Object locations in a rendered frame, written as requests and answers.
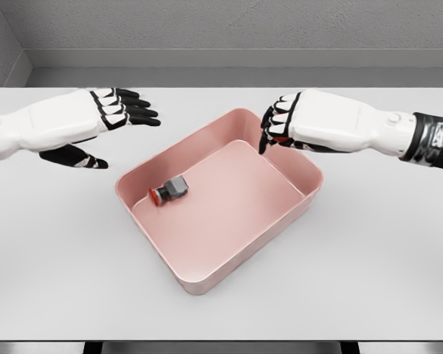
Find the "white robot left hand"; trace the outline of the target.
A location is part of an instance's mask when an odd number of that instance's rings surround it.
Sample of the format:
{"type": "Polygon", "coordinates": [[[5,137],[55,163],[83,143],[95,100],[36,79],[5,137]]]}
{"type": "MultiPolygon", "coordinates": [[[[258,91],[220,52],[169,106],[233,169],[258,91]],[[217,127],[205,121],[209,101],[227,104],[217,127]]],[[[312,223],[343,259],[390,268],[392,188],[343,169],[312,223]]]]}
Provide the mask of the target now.
{"type": "Polygon", "coordinates": [[[41,159],[67,167],[105,170],[108,162],[77,143],[127,125],[161,125],[158,113],[140,95],[124,88],[79,89],[26,107],[19,123],[19,146],[41,159]]]}

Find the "pink rectangular plastic basket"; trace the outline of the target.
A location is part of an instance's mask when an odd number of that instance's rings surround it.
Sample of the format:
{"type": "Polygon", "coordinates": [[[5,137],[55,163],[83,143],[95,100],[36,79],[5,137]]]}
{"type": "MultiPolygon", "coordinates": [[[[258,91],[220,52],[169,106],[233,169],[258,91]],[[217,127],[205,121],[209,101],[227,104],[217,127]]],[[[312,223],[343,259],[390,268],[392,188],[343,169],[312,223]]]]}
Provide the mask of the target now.
{"type": "Polygon", "coordinates": [[[186,292],[201,295],[298,219],[323,184],[299,150],[258,153],[260,118],[237,108],[118,178],[123,206],[186,292]],[[182,198],[156,206],[149,189],[183,176],[182,198]]]}

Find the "grey industrial switch red button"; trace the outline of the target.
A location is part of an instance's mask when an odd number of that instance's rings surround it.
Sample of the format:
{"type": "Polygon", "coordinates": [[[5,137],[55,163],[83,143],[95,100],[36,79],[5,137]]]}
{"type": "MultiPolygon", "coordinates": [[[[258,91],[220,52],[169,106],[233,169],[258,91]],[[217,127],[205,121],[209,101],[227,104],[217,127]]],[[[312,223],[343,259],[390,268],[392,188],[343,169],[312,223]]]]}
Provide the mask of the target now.
{"type": "Polygon", "coordinates": [[[188,193],[189,186],[183,176],[174,177],[166,181],[161,187],[149,189],[148,195],[156,206],[182,198],[188,193]]]}

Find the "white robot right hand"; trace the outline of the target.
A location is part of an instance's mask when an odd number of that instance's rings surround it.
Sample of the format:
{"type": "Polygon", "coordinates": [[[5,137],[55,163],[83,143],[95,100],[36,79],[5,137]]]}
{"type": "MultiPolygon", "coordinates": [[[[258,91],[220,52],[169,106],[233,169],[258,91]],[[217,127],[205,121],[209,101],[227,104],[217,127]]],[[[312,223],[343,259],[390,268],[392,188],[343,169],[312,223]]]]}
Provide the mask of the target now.
{"type": "Polygon", "coordinates": [[[280,145],[320,153],[352,153],[372,146],[374,109],[357,100],[308,88],[280,97],[261,121],[258,152],[280,145]]]}

